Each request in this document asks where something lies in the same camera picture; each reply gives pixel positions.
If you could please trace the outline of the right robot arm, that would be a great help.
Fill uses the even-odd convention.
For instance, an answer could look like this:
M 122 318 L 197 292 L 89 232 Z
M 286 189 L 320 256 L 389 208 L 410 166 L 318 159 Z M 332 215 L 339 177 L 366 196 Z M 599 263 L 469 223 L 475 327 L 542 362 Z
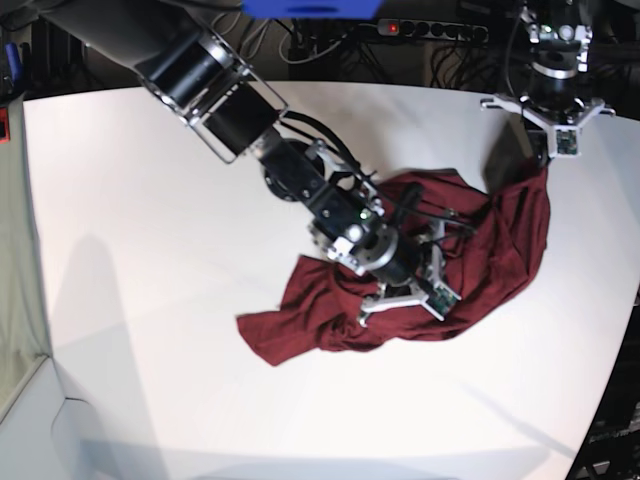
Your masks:
M 255 158 L 277 197 L 302 204 L 328 259 L 378 283 L 358 320 L 420 307 L 443 320 L 459 300 L 444 278 L 439 243 L 449 219 L 431 215 L 425 234 L 401 228 L 416 214 L 421 187 L 393 201 L 323 123 L 285 99 L 213 28 L 197 1 L 37 1 L 45 20 L 133 71 L 142 85 L 230 164 Z

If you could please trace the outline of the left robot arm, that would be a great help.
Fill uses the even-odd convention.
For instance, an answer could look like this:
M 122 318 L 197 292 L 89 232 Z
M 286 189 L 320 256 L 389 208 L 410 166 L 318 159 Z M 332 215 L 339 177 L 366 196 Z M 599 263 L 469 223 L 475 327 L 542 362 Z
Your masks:
M 526 89 L 516 93 L 510 60 L 519 29 L 528 38 L 531 75 Z M 578 93 L 580 76 L 589 69 L 592 40 L 592 16 L 584 1 L 518 3 L 503 61 L 508 93 L 484 98 L 480 106 L 519 116 L 542 167 L 558 158 L 579 157 L 584 127 L 601 115 L 616 115 L 603 99 L 583 99 Z

